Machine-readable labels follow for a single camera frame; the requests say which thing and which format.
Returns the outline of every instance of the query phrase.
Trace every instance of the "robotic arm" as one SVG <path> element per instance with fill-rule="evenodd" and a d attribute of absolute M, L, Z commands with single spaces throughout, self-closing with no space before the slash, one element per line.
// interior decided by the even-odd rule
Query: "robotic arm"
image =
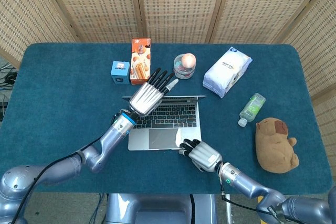
<path fill-rule="evenodd" d="M 121 110 L 113 119 L 112 125 L 103 136 L 84 146 L 67 157 L 43 166 L 18 166 L 8 170 L 0 181 L 0 224 L 26 224 L 24 210 L 30 192 L 39 184 L 51 185 L 63 182 L 80 174 L 83 165 L 93 173 L 100 172 L 115 147 L 135 126 L 139 116 L 146 116 L 160 105 L 162 98 L 178 82 L 177 79 L 166 85 L 174 74 L 166 75 L 158 68 L 132 96 L 129 110 Z M 101 152 L 94 147 L 99 142 Z"/>
<path fill-rule="evenodd" d="M 188 156 L 201 171 L 217 172 L 220 183 L 226 183 L 248 198 L 263 196 L 257 205 L 260 218 L 268 224 L 296 220 L 299 223 L 336 223 L 336 187 L 328 195 L 328 202 L 321 199 L 292 196 L 254 181 L 228 162 L 223 162 L 218 151 L 199 140 L 185 139 L 179 153 Z"/>

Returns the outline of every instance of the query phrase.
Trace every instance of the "laptop keyboard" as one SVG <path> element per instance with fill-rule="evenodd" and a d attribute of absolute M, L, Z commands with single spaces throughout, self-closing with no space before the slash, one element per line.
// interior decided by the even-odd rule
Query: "laptop keyboard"
<path fill-rule="evenodd" d="M 134 128 L 183 128 L 196 127 L 194 104 L 160 105 L 148 116 L 137 120 Z"/>

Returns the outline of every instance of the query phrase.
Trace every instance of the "table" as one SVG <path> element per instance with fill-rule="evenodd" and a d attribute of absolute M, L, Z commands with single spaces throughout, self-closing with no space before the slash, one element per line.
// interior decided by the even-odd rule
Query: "table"
<path fill-rule="evenodd" d="M 220 99 L 202 87 L 204 73 L 230 46 L 252 57 L 244 76 Z M 296 50 L 290 45 L 156 44 L 152 71 L 172 70 L 174 58 L 197 57 L 194 76 L 181 80 L 170 95 L 206 95 L 199 102 L 202 139 L 228 161 L 265 186 L 283 194 L 313 194 L 331 187 L 330 167 L 312 110 Z M 33 44 L 25 52 L 0 130 L 0 173 L 17 165 L 46 165 L 100 136 L 112 116 L 127 108 L 122 95 L 139 86 L 115 85 L 113 60 L 129 61 L 131 44 Z M 238 126 L 239 112 L 255 92 L 266 97 L 256 119 Z M 300 165 L 285 174 L 263 170 L 255 153 L 255 123 L 266 117 L 286 122 Z M 177 151 L 128 151 L 125 139 L 100 174 L 83 168 L 79 177 L 39 190 L 214 194 L 219 180 L 201 173 Z M 226 187 L 227 193 L 237 193 Z"/>

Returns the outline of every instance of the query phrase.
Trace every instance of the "small blue box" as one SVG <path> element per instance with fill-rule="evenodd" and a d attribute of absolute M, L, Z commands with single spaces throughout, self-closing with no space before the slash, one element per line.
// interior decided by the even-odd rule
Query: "small blue box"
<path fill-rule="evenodd" d="M 130 84 L 130 63 L 114 61 L 112 64 L 111 77 L 115 84 Z"/>

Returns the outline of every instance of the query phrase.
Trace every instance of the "laptop trackpad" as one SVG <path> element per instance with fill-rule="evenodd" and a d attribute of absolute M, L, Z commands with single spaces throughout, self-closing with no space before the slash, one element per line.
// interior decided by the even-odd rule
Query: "laptop trackpad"
<path fill-rule="evenodd" d="M 181 129 L 149 130 L 149 149 L 176 149 L 181 141 Z"/>

